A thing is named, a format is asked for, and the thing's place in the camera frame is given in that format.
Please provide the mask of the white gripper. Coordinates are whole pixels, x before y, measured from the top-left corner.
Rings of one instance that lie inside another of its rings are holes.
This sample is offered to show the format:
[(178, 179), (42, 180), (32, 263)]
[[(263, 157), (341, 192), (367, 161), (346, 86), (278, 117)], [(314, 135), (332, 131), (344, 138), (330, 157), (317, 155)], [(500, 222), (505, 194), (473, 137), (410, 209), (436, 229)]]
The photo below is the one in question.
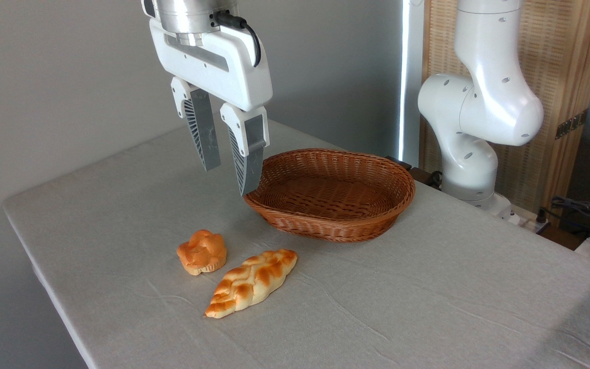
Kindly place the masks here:
[(221, 164), (210, 104), (213, 94), (225, 101), (220, 113), (228, 127), (240, 194), (255, 191), (264, 148), (270, 144), (263, 107), (272, 98), (266, 54), (262, 53), (254, 67), (255, 40), (245, 30), (222, 26), (204, 33), (201, 45), (190, 46), (180, 44), (157, 19), (150, 19), (149, 24), (162, 67), (176, 76), (171, 81), (174, 104), (178, 116), (187, 122), (204, 170)]

